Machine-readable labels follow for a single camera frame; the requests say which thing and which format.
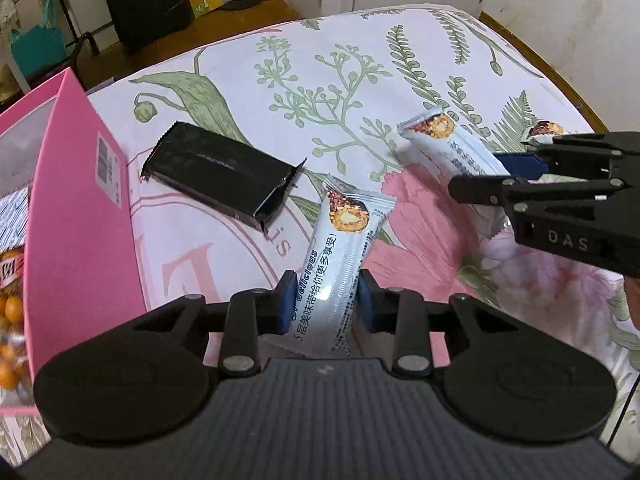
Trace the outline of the white snack bar wrapper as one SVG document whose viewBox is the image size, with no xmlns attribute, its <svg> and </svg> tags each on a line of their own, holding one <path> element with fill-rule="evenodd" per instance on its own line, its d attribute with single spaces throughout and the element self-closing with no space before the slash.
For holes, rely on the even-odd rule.
<svg viewBox="0 0 640 480">
<path fill-rule="evenodd" d="M 303 269 L 284 348 L 325 358 L 348 356 L 352 311 L 363 260 L 396 205 L 392 196 L 363 191 L 329 176 Z"/>
</svg>

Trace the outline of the black snack box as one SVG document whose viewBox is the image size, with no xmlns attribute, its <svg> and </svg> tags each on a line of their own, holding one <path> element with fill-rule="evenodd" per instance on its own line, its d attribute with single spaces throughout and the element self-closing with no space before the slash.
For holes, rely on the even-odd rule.
<svg viewBox="0 0 640 480">
<path fill-rule="evenodd" d="M 292 166 L 250 145 L 187 122 L 175 122 L 141 169 L 154 179 L 267 232 L 304 165 Z"/>
</svg>

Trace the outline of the orange snack ball bag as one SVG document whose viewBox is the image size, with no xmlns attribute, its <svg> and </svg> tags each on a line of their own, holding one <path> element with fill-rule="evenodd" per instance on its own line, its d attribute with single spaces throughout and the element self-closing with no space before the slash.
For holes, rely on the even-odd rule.
<svg viewBox="0 0 640 480">
<path fill-rule="evenodd" d="M 25 335 L 24 247 L 1 254 L 1 407 L 32 404 L 32 378 Z"/>
</svg>

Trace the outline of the floral bed sheet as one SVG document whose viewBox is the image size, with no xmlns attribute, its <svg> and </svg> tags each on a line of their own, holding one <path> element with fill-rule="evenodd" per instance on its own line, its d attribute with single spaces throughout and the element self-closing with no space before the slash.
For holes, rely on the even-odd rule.
<svg viewBox="0 0 640 480">
<path fill-rule="evenodd" d="M 362 264 L 378 284 L 428 301 L 467 292 L 597 358 L 617 388 L 602 438 L 638 460 L 639 333 L 620 274 L 520 245 L 510 224 L 480 240 L 439 208 L 434 179 L 397 133 L 436 106 L 495 156 L 523 151 L 522 134 L 540 120 L 589 131 L 555 85 L 476 18 L 422 4 L 277 24 L 86 96 L 126 157 L 143 313 L 189 292 L 218 302 L 271 287 L 287 270 L 299 276 L 332 176 L 396 200 Z M 267 232 L 142 179 L 175 122 L 304 165 Z M 34 401 L 1 408 L 10 463 L 48 437 Z"/>
</svg>

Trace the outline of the pink storage box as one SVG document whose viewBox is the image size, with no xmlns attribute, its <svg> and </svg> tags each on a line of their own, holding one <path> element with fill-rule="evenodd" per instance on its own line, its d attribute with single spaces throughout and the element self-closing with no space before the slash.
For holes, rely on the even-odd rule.
<svg viewBox="0 0 640 480">
<path fill-rule="evenodd" d="M 1 115 L 1 193 L 29 188 L 26 356 L 52 356 L 142 314 L 126 157 L 72 70 Z"/>
</svg>

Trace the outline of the black round stand base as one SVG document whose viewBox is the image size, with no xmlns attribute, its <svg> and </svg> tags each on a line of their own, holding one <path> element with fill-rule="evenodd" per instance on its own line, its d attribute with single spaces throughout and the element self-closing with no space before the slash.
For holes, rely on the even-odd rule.
<svg viewBox="0 0 640 480">
<path fill-rule="evenodd" d="M 220 10 L 227 12 L 247 10 L 253 6 L 257 6 L 261 2 L 262 0 L 230 0 L 223 4 L 220 7 Z"/>
</svg>

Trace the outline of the teal tote bag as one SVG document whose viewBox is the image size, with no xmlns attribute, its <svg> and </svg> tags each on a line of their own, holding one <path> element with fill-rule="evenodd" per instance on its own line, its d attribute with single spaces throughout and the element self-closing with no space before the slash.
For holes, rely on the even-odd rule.
<svg viewBox="0 0 640 480">
<path fill-rule="evenodd" d="M 46 0 L 41 22 L 26 32 L 11 29 L 11 52 L 25 78 L 65 60 L 66 45 L 52 0 Z"/>
</svg>

